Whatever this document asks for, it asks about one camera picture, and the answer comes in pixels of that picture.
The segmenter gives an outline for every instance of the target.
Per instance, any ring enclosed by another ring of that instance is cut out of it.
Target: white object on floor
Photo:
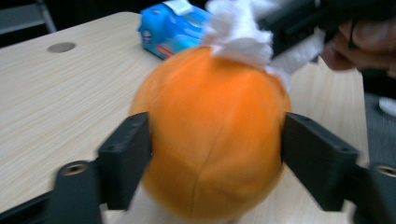
[[[273,34],[259,30],[257,19],[271,15],[293,0],[211,0],[206,9],[213,14],[202,44],[214,56],[245,63],[277,76],[288,90],[291,74],[315,58],[323,49],[324,34],[316,32],[272,60]]]
[[[388,97],[379,98],[379,107],[387,114],[396,117],[396,100]]]

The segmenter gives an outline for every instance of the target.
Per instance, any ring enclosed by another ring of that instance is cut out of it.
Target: orange pumpkin
[[[149,115],[153,156],[145,188],[187,219],[242,215],[270,193],[283,167],[280,136],[290,101],[282,84],[210,50],[166,60],[129,112]]]

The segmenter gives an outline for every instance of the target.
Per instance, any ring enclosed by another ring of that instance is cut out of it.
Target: white label
[[[188,0],[173,0],[173,1],[166,1],[163,2],[178,15],[182,16],[188,14],[193,11],[192,4]]]

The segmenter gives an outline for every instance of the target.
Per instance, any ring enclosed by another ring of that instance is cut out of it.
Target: white cloth
[[[205,27],[202,45],[210,46],[214,56],[246,63],[279,77],[288,90],[292,73],[322,51],[324,34],[316,32],[272,60],[273,34],[259,30],[256,20],[287,7],[291,1],[211,0],[206,10],[213,17]]]

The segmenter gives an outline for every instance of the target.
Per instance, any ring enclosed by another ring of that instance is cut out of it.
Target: human hand
[[[373,23],[358,21],[352,39],[358,49],[348,47],[352,22],[339,27],[339,33],[326,44],[321,57],[333,70],[350,68],[386,69],[396,78],[396,19]]]

